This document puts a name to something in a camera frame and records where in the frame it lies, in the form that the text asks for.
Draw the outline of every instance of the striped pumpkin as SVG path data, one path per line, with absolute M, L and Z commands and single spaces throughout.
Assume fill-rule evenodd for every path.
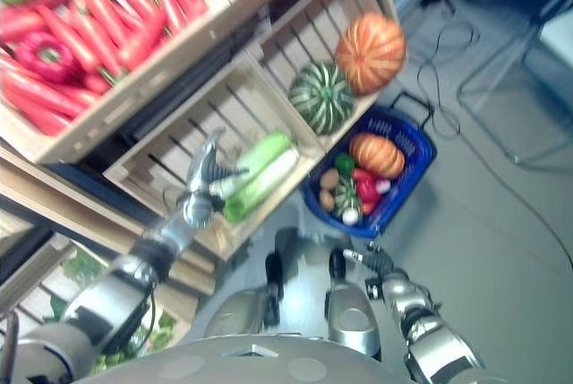
M 344 73 L 334 64 L 307 64 L 296 75 L 288 97 L 319 135 L 336 131 L 352 114 L 354 94 Z
M 398 24 L 380 13 L 367 13 L 350 25 L 335 58 L 354 91 L 365 95 L 394 78 L 405 54 L 406 40 Z

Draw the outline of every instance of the basket handle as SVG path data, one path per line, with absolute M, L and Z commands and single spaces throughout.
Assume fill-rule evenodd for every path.
M 423 129 L 426 126 L 426 123 L 428 123 L 428 120 L 430 120 L 433 117 L 433 113 L 435 111 L 435 108 L 432 105 L 432 103 L 423 101 L 420 98 L 418 98 L 417 96 L 414 96 L 412 93 L 405 91 L 405 90 L 402 90 L 400 93 L 398 93 L 396 98 L 389 105 L 389 108 L 396 109 L 396 104 L 402 98 L 407 98 L 407 99 L 415 102 L 416 104 L 423 107 L 428 112 L 428 115 L 424 118 L 424 120 L 421 123 L 418 123 L 417 121 L 415 121 L 415 123 L 418 125 L 418 129 Z

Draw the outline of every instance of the blue basket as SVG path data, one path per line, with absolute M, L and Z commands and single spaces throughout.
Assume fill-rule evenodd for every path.
M 428 110 L 428 116 L 421 124 L 394 108 L 400 98 L 403 97 L 412 99 Z M 369 109 L 303 180 L 301 189 L 306 205 L 322 221 L 350 235 L 374 238 L 382 233 L 436 157 L 436 148 L 423 131 L 423 127 L 432 113 L 433 108 L 428 107 L 425 102 L 406 92 L 398 95 L 388 108 L 374 106 Z M 339 153 L 348 152 L 350 141 L 360 132 L 372 132 L 392 140 L 404 153 L 406 163 L 402 174 L 392 181 L 389 192 L 384 194 L 372 214 L 364 217 L 362 222 L 356 226 L 346 226 L 321 207 L 318 200 L 319 181 L 321 175 L 334 166 L 336 156 Z

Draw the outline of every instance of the orange pumpkin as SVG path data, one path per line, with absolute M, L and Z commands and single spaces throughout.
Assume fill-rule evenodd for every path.
M 404 169 L 404 153 L 394 142 L 373 133 L 359 133 L 350 141 L 350 155 L 358 166 L 392 180 Z
M 405 54 L 406 39 L 398 24 L 380 13 L 367 13 L 350 25 L 335 58 L 355 92 L 364 95 L 388 84 Z

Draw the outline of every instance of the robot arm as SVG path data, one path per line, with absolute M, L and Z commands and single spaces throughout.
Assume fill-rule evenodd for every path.
M 408 352 L 405 364 L 419 384 L 494 384 L 506 380 L 485 370 L 476 352 L 440 316 L 430 291 L 418 285 L 390 256 L 369 244 L 372 253 L 344 250 L 348 260 L 378 273 L 366 281 L 371 299 L 381 298 L 400 329 Z
M 129 340 L 152 291 L 167 278 L 195 232 L 210 224 L 214 211 L 210 184 L 242 173 L 221 168 L 215 161 L 222 132 L 214 132 L 197 153 L 187 192 L 175 212 L 146 231 L 127 255 L 79 293 L 59 322 L 40 326 L 18 341 L 14 383 L 78 380 L 90 372 L 98 355 L 115 353 Z

